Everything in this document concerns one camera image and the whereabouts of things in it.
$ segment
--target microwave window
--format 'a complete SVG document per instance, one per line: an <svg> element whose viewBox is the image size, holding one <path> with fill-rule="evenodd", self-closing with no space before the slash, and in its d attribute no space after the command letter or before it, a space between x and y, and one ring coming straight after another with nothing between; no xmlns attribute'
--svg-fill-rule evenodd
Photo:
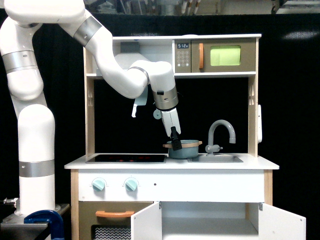
<svg viewBox="0 0 320 240"><path fill-rule="evenodd" d="M237 66L240 65L241 47L212 46L210 48L211 66Z"/></svg>

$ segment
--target control panel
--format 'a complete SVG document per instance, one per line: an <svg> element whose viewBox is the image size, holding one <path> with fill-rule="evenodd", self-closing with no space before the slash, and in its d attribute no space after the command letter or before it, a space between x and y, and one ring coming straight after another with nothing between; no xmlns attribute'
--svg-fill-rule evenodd
<svg viewBox="0 0 320 240"><path fill-rule="evenodd" d="M80 169L78 184L78 199L82 202L264 201L264 171L261 169Z"/></svg>
<svg viewBox="0 0 320 240"><path fill-rule="evenodd" d="M191 40L174 41L174 64L176 73L191 73Z"/></svg>

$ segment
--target faucet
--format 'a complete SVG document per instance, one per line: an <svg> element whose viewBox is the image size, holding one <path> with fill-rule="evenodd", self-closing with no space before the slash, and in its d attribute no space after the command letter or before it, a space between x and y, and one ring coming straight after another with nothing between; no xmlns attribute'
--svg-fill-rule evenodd
<svg viewBox="0 0 320 240"><path fill-rule="evenodd" d="M231 125L231 123L226 121L226 120L217 120L211 125L211 127L209 129L208 145L205 146L205 151L208 154L217 153L217 152L220 151L220 149L223 149L219 145L214 145L214 132L215 132L216 128L219 125L223 125L228 129L229 137L230 137L229 138L229 143L231 143L231 144L235 144L236 143L236 133L235 133L235 129Z"/></svg>

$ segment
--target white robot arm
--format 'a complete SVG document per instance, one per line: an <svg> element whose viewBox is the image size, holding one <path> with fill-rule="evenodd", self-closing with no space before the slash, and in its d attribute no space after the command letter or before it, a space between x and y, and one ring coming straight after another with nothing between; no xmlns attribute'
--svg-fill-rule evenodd
<svg viewBox="0 0 320 240"><path fill-rule="evenodd" d="M47 108L32 37L42 23L59 24L94 56L103 78L127 98L150 84L169 137L181 148L172 67L167 62L137 61L125 72L117 64L112 34L88 11L83 0L5 0L8 18L0 29L0 52L18 118L20 212L55 209L55 120Z"/></svg>

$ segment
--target open cabinet door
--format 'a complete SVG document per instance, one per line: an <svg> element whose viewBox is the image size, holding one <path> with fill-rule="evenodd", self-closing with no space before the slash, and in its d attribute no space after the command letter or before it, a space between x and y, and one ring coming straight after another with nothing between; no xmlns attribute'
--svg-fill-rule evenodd
<svg viewBox="0 0 320 240"><path fill-rule="evenodd" d="M131 240L162 240L160 202L157 201L131 216Z"/></svg>
<svg viewBox="0 0 320 240"><path fill-rule="evenodd" d="M306 240L306 218L261 203L259 240Z"/></svg>

